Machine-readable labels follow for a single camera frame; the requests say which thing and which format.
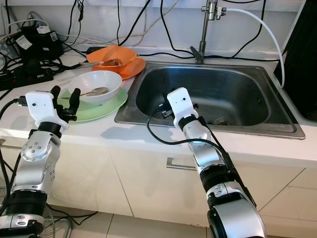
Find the fan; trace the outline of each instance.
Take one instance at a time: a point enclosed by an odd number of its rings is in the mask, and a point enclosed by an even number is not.
[[[5,197],[5,187],[0,187],[0,204]],[[55,238],[55,222],[50,209],[46,206],[43,214],[44,223],[43,231],[39,235],[40,238]]]

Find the stainless steel sink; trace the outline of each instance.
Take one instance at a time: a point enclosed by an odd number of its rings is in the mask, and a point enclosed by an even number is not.
[[[148,61],[116,122],[146,124],[172,88],[185,87],[212,130],[304,139],[305,135],[262,67]],[[173,126],[154,116],[153,125]]]

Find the white wall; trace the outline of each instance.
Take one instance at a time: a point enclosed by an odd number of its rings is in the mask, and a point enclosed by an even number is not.
[[[50,24],[51,29],[61,33],[66,33],[68,30],[70,5],[14,6],[13,9],[19,20],[26,19],[27,13],[30,10],[34,10]],[[129,32],[140,10],[140,7],[120,8],[120,36],[124,36]],[[259,17],[261,15],[261,11],[258,10],[251,12]],[[271,28],[280,46],[283,45],[296,14],[296,12],[289,11],[265,12],[264,22]],[[77,35],[79,27],[77,8],[75,8],[74,16],[71,34]],[[147,16],[147,24],[150,25],[159,17],[159,8],[148,8]],[[189,48],[190,46],[198,48],[201,39],[203,18],[204,13],[198,8],[175,8],[166,15],[165,21],[176,48]],[[133,33],[143,32],[143,24],[144,16],[140,18]],[[115,6],[85,6],[81,36],[110,40],[115,38],[117,26],[117,9]],[[206,48],[213,50],[238,50],[256,35],[259,26],[259,23],[249,16],[228,12],[220,21],[209,22]],[[138,42],[139,39],[139,37],[131,38],[126,44],[132,45]],[[147,33],[140,46],[170,47],[162,21],[159,21]],[[275,45],[264,28],[259,38],[246,47],[245,50],[276,52]]]

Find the kitchen counter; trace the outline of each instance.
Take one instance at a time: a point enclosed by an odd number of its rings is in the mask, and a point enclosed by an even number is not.
[[[172,57],[147,57],[146,60],[192,62],[192,59],[182,60]],[[73,65],[80,61],[80,56],[73,54],[65,55],[62,61],[66,65]],[[232,65],[258,65],[266,69],[273,82],[276,78],[273,71],[274,62],[254,62],[238,59],[209,59],[206,63],[232,64]],[[67,90],[71,78],[80,75],[89,69],[75,69],[58,74],[53,81],[29,85],[13,89],[0,101],[0,108],[13,98],[25,95],[29,91],[50,91],[55,85],[62,88],[61,93]],[[123,82],[122,88],[126,91],[130,88],[134,77]],[[264,164],[287,165],[305,168],[317,168],[317,127],[309,125],[298,115],[297,110],[290,104],[283,90],[280,93],[295,118],[299,122],[306,138],[304,140],[274,138],[268,136],[257,136],[215,131],[216,137],[223,147],[230,153],[233,160],[258,162]],[[63,134],[62,142],[104,145],[110,147],[124,147],[127,149],[138,149],[148,151],[164,151],[173,154],[191,154],[186,144],[169,146],[156,141],[144,125],[121,124],[114,121],[117,111],[112,114],[90,122],[71,123],[69,130]],[[27,138],[30,129],[35,128],[34,120],[29,115],[27,107],[10,106],[0,122],[0,136]],[[164,140],[184,139],[183,133],[173,127],[153,126],[153,131]]]

